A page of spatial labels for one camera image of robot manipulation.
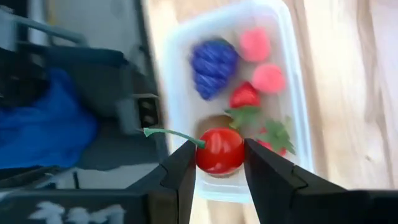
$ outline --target plastic container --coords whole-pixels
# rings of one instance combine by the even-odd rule
[[[251,78],[257,65],[241,62],[238,75],[233,78],[227,89],[214,100],[205,101],[200,98],[193,85],[192,70],[188,61],[192,45],[201,40],[221,36],[238,49],[238,37],[242,31],[258,26],[266,29],[271,40],[272,52],[267,61],[279,65],[287,79],[287,89],[283,93],[262,97],[264,116],[276,119],[285,116],[292,118],[291,137],[296,156],[288,155],[287,158],[313,172],[307,106],[297,44],[289,10],[280,0],[251,0],[223,7],[182,24],[166,40],[165,54],[160,64],[160,82],[168,116],[166,127],[193,136],[198,120],[211,114],[223,114],[228,108],[231,92],[243,80]],[[171,151],[185,142],[178,136],[167,137]],[[195,193],[210,200],[251,201],[243,168],[228,178],[211,177],[197,169]]]

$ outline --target wooden table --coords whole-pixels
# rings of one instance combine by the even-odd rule
[[[146,0],[155,62],[179,23],[234,1]],[[284,1],[299,46],[317,174],[348,189],[395,188],[398,3]],[[194,198],[191,223],[243,221],[258,222],[252,205]]]

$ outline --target blue cloth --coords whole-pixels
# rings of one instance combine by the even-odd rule
[[[0,110],[0,169],[73,166],[94,140],[97,123],[79,104],[69,75],[48,72],[50,87],[31,107]]]

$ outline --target strawberry leaves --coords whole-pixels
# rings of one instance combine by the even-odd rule
[[[235,109],[225,110],[232,118],[233,122],[229,126],[239,129],[244,124],[256,124],[259,119],[261,109],[258,106],[241,106]]]
[[[294,146],[290,142],[289,133],[282,122],[268,119],[265,122],[265,129],[265,133],[257,136],[259,140],[268,142],[275,152],[286,149],[288,152],[295,154]]]

